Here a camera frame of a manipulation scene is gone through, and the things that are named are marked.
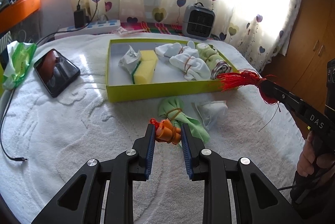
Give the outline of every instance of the metal screw head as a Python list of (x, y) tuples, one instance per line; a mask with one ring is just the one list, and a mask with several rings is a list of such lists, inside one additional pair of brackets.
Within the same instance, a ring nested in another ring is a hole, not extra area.
[(136, 154), (136, 150), (135, 149), (128, 149), (127, 151), (126, 151), (126, 154), (128, 155), (128, 156), (132, 156), (132, 155), (135, 155)]
[(204, 148), (204, 149), (201, 151), (201, 153), (202, 153), (203, 155), (211, 155), (212, 151), (211, 151), (210, 149), (208, 149), (208, 148)]
[(250, 160), (247, 157), (243, 157), (243, 158), (241, 158), (241, 163), (245, 164), (245, 165), (248, 165), (248, 164), (250, 164)]
[(95, 160), (95, 159), (91, 159), (91, 160), (87, 161), (88, 166), (95, 166), (97, 163), (98, 163), (98, 161)]

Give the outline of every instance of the cabinet door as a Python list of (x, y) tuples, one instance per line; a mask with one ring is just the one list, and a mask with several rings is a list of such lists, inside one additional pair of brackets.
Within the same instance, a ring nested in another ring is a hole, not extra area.
[(279, 85), (292, 90), (316, 53), (313, 48), (326, 30), (332, 1), (301, 1), (286, 57), (280, 54), (273, 57), (272, 62), (264, 68), (262, 76), (275, 75), (275, 81)]
[[(292, 88), (292, 93), (324, 113), (327, 96), (327, 63), (335, 58), (335, 1), (332, 4), (325, 34), (315, 53), (299, 82)], [(296, 118), (295, 121), (305, 135), (307, 125), (298, 122)]]

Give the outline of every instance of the crumpled paper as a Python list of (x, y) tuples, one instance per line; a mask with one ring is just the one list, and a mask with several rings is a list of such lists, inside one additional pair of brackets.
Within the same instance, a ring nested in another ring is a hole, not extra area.
[(129, 74), (132, 74), (137, 64), (140, 62), (141, 57), (142, 55), (140, 51), (136, 53), (135, 50), (131, 46), (129, 46), (129, 50), (120, 59), (119, 66), (125, 67), (128, 70)]

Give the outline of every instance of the smartphone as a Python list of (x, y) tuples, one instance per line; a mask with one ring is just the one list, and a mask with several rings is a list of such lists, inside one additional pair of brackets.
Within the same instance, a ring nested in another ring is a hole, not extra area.
[(35, 62), (34, 68), (52, 97), (58, 97), (80, 75), (80, 69), (55, 49)]

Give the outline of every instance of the orange shelf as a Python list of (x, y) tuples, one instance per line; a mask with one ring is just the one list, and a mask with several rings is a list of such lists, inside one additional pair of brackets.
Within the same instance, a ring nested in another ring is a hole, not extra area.
[(40, 0), (18, 0), (0, 12), (0, 33), (26, 19), (40, 8)]

